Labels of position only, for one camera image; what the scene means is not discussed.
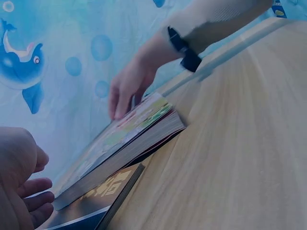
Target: black wristband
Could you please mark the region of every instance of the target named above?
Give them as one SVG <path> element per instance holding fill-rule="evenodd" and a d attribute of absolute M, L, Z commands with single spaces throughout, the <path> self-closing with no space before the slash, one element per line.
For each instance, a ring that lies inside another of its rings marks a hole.
<path fill-rule="evenodd" d="M 175 50 L 184 54 L 181 65 L 191 72 L 196 72 L 198 66 L 201 64 L 201 58 L 191 49 L 186 41 L 184 41 L 176 30 L 168 27 L 168 35 L 170 42 Z"/>

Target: dark book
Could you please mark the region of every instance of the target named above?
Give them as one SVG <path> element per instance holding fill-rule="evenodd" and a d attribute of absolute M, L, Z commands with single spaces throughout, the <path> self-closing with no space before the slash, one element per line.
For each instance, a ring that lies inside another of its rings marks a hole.
<path fill-rule="evenodd" d="M 54 211 L 38 230 L 103 230 L 141 175 L 141 163 L 120 170 L 69 206 Z"/>
<path fill-rule="evenodd" d="M 173 106 L 160 94 L 145 97 L 122 120 L 112 123 L 54 185 L 60 210 L 132 163 L 140 162 L 185 129 Z"/>

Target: dolphin eye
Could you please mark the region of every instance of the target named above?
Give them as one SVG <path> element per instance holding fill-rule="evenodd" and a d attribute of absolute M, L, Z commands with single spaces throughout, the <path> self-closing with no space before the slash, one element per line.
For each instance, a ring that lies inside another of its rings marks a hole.
<path fill-rule="evenodd" d="M 35 64 L 38 64 L 39 63 L 39 57 L 38 56 L 35 56 L 34 58 L 33 58 L 33 62 L 35 63 Z"/>

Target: blue curtain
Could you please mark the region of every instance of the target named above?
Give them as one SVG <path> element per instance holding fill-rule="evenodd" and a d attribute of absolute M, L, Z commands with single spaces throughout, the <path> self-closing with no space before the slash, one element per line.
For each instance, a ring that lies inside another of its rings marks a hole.
<path fill-rule="evenodd" d="M 190 0 L 0 1 L 0 125 L 24 127 L 49 154 L 40 175 L 54 182 L 105 128 L 111 79 L 173 12 Z M 306 19 L 305 0 L 282 1 Z M 257 18 L 205 56 L 267 17 Z M 182 71 L 163 66 L 152 92 Z"/>

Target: white sleeve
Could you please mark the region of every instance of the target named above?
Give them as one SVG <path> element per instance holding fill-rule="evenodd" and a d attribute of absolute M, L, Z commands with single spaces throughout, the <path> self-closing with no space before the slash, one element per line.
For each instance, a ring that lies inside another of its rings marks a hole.
<path fill-rule="evenodd" d="M 163 23 L 174 28 L 196 53 L 233 34 L 272 6 L 272 0 L 194 0 Z"/>

